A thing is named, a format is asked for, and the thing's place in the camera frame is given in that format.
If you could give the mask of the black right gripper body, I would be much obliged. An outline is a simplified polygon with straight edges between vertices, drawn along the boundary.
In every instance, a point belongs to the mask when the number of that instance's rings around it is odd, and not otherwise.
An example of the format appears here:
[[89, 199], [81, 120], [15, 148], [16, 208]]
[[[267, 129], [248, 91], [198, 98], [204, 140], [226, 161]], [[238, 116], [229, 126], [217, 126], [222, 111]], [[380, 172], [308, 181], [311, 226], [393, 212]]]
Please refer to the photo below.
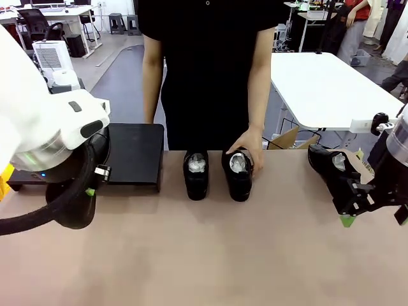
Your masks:
[[369, 184], [370, 196], [376, 206], [407, 204], [407, 167], [395, 159], [386, 146], [387, 136], [381, 136], [373, 146], [368, 163], [374, 170]]

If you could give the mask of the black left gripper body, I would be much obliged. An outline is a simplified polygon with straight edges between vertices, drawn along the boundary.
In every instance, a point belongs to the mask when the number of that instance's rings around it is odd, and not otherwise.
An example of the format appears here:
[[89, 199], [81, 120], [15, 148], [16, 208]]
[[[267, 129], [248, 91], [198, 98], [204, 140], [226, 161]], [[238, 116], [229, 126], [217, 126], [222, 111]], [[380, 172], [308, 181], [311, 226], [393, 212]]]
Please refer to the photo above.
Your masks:
[[76, 149], [62, 164], [48, 170], [18, 171], [18, 188], [28, 185], [45, 185], [63, 183], [78, 178], [87, 165], [89, 153], [87, 149]]

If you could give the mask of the person's left hand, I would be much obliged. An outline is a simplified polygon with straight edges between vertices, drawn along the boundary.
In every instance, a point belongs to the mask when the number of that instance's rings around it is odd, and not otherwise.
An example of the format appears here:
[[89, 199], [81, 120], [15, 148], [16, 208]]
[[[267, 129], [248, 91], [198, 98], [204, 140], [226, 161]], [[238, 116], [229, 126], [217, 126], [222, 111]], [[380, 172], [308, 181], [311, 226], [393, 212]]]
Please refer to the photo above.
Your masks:
[[260, 127], [250, 125], [227, 151], [227, 154], [230, 154], [239, 148], [246, 149], [251, 156], [252, 175], [254, 177], [263, 169], [264, 165], [262, 132], [263, 130]]

